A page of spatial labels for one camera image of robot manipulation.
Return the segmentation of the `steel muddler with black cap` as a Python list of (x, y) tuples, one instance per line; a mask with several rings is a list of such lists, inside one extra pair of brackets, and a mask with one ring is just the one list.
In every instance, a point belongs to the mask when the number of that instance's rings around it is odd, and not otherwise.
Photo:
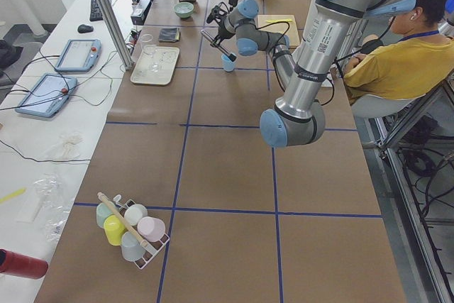
[(230, 61), (235, 62), (237, 59), (237, 56), (231, 52), (229, 49), (225, 48), (222, 44), (221, 41), (218, 40), (217, 38), (212, 37), (207, 31), (204, 29), (201, 30), (201, 35), (203, 38), (205, 38), (208, 42), (209, 45), (217, 50), (219, 50), (222, 54), (224, 54)]

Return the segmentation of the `light blue cup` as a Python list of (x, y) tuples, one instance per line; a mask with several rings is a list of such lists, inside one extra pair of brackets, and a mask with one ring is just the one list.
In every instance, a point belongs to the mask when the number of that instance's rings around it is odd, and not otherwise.
[(227, 55), (222, 55), (221, 56), (221, 60), (222, 60), (222, 66), (223, 66), (223, 70), (225, 72), (232, 72), (234, 71), (235, 69), (235, 66), (236, 66), (236, 62), (235, 61), (232, 61), (229, 56)]

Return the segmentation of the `pink cup in rack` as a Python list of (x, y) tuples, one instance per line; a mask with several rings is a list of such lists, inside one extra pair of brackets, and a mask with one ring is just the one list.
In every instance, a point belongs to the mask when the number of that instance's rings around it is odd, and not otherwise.
[(145, 216), (137, 224), (138, 233), (149, 242), (160, 240), (165, 232), (165, 223), (163, 220)]

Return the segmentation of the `yellow cup in rack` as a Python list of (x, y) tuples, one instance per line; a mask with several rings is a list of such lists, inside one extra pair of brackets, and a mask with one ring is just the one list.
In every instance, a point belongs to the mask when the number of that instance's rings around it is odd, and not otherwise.
[(103, 228), (108, 242), (113, 246), (120, 246), (122, 236), (127, 232), (127, 229), (118, 217), (113, 214), (108, 216), (104, 221)]

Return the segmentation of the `white cup rack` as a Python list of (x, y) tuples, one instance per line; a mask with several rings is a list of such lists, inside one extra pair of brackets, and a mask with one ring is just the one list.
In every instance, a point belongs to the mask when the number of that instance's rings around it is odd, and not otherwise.
[(128, 199), (126, 202), (121, 201), (121, 195), (116, 195), (113, 199), (109, 199), (104, 193), (100, 192), (97, 194), (100, 203), (105, 203), (107, 207), (112, 211), (113, 215), (117, 216), (121, 223), (126, 227), (127, 231), (131, 232), (133, 236), (138, 240), (139, 244), (145, 249), (144, 256), (135, 261), (130, 262), (135, 264), (135, 266), (139, 269), (145, 268), (148, 263), (155, 258), (157, 254), (159, 254), (162, 250), (164, 250), (165, 246), (169, 243), (170, 237), (165, 232), (164, 236), (156, 241), (156, 242), (149, 242), (145, 238), (143, 238), (139, 233), (136, 226), (131, 226), (125, 219), (124, 213), (128, 207), (132, 206), (133, 204), (138, 204), (137, 202), (133, 201), (132, 199)]

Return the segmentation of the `grey cup in rack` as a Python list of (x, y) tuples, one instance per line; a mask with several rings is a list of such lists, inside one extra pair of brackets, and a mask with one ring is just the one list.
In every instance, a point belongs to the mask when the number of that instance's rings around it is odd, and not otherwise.
[(127, 231), (121, 237), (121, 253), (125, 260), (135, 262), (144, 256), (145, 249), (133, 234)]

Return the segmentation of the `grey folded cloth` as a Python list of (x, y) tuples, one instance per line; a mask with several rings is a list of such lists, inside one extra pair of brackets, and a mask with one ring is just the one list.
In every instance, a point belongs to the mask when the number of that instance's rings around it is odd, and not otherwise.
[(162, 28), (158, 36), (158, 41), (160, 43), (176, 43), (179, 41), (179, 38), (179, 28)]

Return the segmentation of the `cream serving tray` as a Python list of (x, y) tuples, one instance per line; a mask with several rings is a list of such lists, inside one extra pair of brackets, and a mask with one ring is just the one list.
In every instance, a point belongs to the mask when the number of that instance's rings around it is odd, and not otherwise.
[(152, 53), (141, 53), (130, 77), (134, 84), (168, 85), (179, 57), (179, 48), (153, 46)]

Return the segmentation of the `clear wine glass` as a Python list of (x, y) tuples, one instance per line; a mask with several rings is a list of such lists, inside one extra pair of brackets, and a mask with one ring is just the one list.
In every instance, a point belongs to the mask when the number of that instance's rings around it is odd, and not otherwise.
[[(156, 45), (153, 43), (153, 36), (151, 34), (142, 34), (140, 36), (140, 46), (141, 50), (145, 55), (148, 55), (151, 58), (154, 58), (154, 54), (156, 52)], [(158, 72), (159, 65), (156, 62), (153, 62), (149, 66), (149, 70), (151, 72)]]

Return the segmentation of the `black keyboard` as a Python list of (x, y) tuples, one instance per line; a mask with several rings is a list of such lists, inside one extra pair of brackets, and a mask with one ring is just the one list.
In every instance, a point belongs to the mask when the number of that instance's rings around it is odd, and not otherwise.
[(98, 4), (97, 0), (91, 0), (90, 3), (90, 15), (89, 15), (89, 20), (91, 22), (95, 21), (102, 21), (103, 20), (103, 15), (101, 12), (101, 7)]

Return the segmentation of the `black computer mouse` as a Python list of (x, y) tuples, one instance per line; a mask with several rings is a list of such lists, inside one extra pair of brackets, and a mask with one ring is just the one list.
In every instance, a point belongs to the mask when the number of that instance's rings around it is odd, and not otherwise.
[(91, 33), (93, 30), (94, 28), (87, 24), (81, 24), (77, 28), (78, 33)]

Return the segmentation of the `far blue teach pendant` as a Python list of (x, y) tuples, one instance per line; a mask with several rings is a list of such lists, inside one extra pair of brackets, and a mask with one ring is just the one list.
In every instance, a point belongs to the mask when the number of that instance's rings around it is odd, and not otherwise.
[(99, 39), (70, 39), (56, 65), (57, 72), (86, 73), (97, 63), (101, 52)]

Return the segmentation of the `blue teach pendant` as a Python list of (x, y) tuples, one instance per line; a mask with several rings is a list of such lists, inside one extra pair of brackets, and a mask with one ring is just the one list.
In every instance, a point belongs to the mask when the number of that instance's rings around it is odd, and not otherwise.
[(70, 39), (56, 65), (57, 72), (86, 73), (97, 63), (101, 52), (99, 39)]
[(46, 73), (22, 99), (15, 111), (51, 118), (65, 105), (77, 85), (76, 77)]

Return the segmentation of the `near blue teach pendant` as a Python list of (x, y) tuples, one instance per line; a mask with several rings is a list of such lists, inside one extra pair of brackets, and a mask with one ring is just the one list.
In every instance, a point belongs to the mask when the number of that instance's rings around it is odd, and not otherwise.
[(22, 99), (15, 111), (51, 118), (65, 105), (77, 85), (76, 77), (46, 73)]

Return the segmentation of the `person in yellow shirt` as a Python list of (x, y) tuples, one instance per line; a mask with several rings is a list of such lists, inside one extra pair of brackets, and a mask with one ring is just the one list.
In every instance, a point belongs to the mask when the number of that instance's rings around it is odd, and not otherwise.
[(415, 99), (432, 90), (453, 70), (453, 38), (439, 32), (447, 0), (416, 0), (394, 17), (399, 42), (358, 53), (345, 66), (343, 83), (350, 104), (373, 94), (384, 99)]

